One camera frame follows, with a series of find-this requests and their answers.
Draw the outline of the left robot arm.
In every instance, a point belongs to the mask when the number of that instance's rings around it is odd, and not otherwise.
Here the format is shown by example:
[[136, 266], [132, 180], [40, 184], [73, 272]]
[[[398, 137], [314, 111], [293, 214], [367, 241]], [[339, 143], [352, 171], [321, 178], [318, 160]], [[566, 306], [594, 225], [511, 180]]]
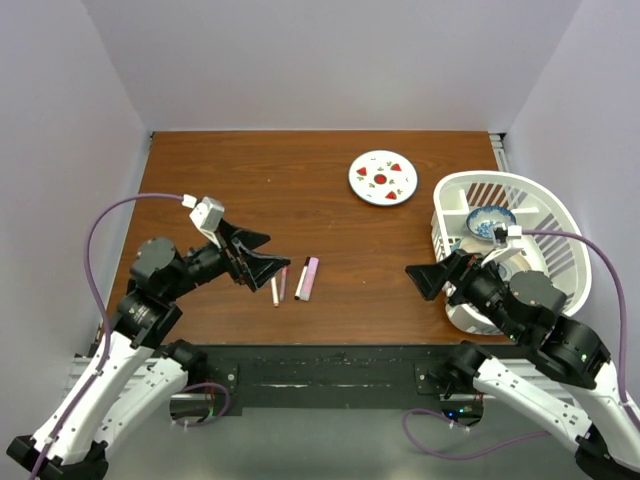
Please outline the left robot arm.
[[184, 340], [162, 344], [182, 315], [178, 299], [224, 274], [255, 291], [290, 263], [258, 252], [268, 235], [226, 221], [208, 237], [186, 255], [165, 237], [139, 247], [127, 293], [89, 365], [54, 414], [7, 449], [31, 478], [103, 478], [117, 449], [154, 410], [206, 383], [203, 351]]

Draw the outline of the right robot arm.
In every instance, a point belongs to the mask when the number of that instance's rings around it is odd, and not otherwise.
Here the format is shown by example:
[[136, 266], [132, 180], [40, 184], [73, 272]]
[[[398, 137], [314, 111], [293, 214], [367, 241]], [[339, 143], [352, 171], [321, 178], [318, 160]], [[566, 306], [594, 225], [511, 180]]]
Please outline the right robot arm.
[[598, 334], [563, 314], [565, 294], [542, 272], [518, 272], [509, 281], [495, 262], [458, 249], [444, 260], [409, 265], [409, 278], [426, 300], [445, 284], [454, 304], [470, 304], [516, 346], [524, 358], [575, 399], [563, 402], [524, 380], [486, 348], [457, 345], [436, 377], [459, 393], [488, 393], [557, 439], [592, 479], [639, 476], [639, 409], [618, 383], [611, 354]]

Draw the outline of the white pen peach tip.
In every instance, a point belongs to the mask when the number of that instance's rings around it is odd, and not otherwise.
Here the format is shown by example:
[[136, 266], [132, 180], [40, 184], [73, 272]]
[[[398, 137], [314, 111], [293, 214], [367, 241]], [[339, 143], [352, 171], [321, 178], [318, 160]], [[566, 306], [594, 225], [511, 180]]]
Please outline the white pen peach tip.
[[272, 277], [270, 279], [270, 288], [271, 288], [272, 304], [275, 308], [278, 308], [280, 305], [280, 298], [279, 298], [278, 283], [277, 283], [276, 277]]

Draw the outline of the white pen black tip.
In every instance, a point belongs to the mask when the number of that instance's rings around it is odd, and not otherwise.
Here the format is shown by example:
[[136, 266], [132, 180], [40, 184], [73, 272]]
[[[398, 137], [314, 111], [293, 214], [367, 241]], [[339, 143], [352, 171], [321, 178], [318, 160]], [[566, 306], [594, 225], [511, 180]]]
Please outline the white pen black tip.
[[305, 279], [306, 279], [307, 270], [308, 270], [308, 266], [307, 265], [303, 266], [301, 274], [300, 274], [300, 277], [299, 277], [299, 281], [297, 283], [297, 286], [296, 286], [296, 289], [295, 289], [295, 292], [294, 292], [294, 299], [295, 300], [299, 300], [300, 299], [300, 296], [301, 296], [301, 293], [302, 293], [302, 289], [303, 289], [303, 286], [304, 286], [304, 283], [305, 283]]

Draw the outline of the pink pen red tip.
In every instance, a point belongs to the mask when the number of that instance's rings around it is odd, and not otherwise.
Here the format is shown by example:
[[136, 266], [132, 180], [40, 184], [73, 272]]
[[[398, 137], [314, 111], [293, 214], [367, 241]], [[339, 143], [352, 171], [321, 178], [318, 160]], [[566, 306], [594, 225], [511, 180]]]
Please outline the pink pen red tip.
[[285, 301], [286, 288], [287, 288], [287, 279], [286, 281], [282, 281], [280, 276], [280, 283], [279, 283], [279, 302], [280, 303]]

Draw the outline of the pink highlighter pen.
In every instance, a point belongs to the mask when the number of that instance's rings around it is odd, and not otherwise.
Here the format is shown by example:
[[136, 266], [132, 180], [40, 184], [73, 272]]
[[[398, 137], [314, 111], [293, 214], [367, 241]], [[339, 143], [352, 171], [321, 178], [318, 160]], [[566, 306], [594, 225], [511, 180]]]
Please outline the pink highlighter pen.
[[300, 299], [302, 301], [310, 300], [318, 266], [319, 266], [319, 259], [317, 257], [311, 257], [307, 266], [305, 281], [300, 294]]

